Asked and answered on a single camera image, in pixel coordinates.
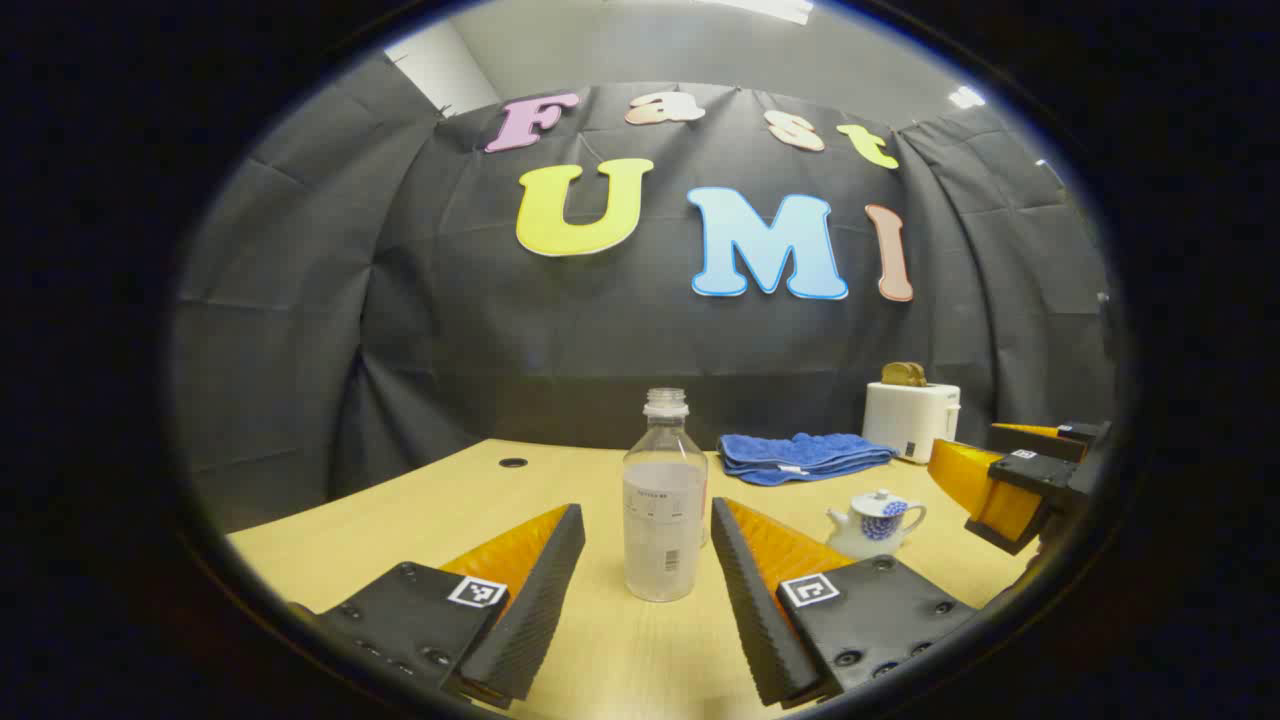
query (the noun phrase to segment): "white teapot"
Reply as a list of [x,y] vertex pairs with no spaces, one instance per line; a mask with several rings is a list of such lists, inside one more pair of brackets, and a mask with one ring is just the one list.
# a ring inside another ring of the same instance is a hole
[[[924,505],[890,495],[887,489],[860,495],[850,501],[849,509],[849,515],[827,509],[827,516],[836,524],[827,546],[851,560],[897,552],[927,512]],[[904,528],[902,516],[910,510],[919,510],[920,516]]]

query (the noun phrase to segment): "pink letter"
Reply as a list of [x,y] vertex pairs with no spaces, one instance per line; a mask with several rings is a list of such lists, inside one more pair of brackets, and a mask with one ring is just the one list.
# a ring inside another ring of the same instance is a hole
[[911,281],[906,279],[906,259],[902,258],[902,218],[888,208],[868,205],[867,217],[876,225],[881,243],[881,295],[895,302],[909,302]]
[[543,129],[550,129],[559,120],[561,105],[572,108],[577,105],[577,95],[553,95],[550,97],[534,97],[532,100],[516,100],[508,102],[503,110],[507,119],[502,122],[498,137],[488,146],[485,152],[498,152],[512,147],[526,147],[538,142],[539,135],[534,133],[534,124]]

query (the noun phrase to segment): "blue towel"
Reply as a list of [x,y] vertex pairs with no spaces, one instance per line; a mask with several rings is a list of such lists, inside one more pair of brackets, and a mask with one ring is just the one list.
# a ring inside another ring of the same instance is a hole
[[791,439],[721,436],[719,454],[724,474],[756,486],[847,475],[883,465],[893,456],[891,448],[855,434],[808,433],[797,433]]

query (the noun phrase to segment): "letter m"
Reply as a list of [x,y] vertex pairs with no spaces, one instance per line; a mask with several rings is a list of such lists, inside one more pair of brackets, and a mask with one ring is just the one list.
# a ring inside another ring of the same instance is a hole
[[773,227],[765,227],[736,190],[695,187],[687,197],[703,213],[703,272],[694,275],[694,292],[713,296],[746,292],[746,278],[733,266],[737,249],[765,293],[777,290],[790,256],[787,290],[796,297],[841,300],[849,295],[831,252],[827,234],[831,205],[824,200],[788,195],[778,206]]

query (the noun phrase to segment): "black curtain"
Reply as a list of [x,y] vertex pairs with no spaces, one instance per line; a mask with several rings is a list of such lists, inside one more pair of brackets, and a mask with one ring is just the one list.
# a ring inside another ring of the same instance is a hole
[[[178,423],[196,488],[228,530],[483,438],[628,447],[655,386],[686,388],[704,448],[728,432],[859,432],[865,386],[893,360],[961,387],[964,442],[980,445],[992,421],[1111,416],[1101,254],[1056,177],[983,109],[895,133],[746,88],[620,83],[568,88],[581,102],[539,142],[485,154],[500,105],[438,120],[397,76],[372,60],[300,108],[193,242],[175,320]],[[667,90],[707,115],[623,120],[631,99]],[[762,119],[773,109],[813,123],[826,151],[773,138]],[[900,167],[858,155],[835,129],[846,123],[886,138]],[[586,223],[608,191],[595,168],[617,158],[654,163],[628,240],[577,258],[518,245],[521,174],[581,165],[566,218]],[[849,296],[765,295],[754,281],[737,297],[694,293],[703,223],[685,195],[709,186],[739,190],[767,223],[787,195],[829,202]],[[868,204],[905,223],[911,302],[877,291]]]

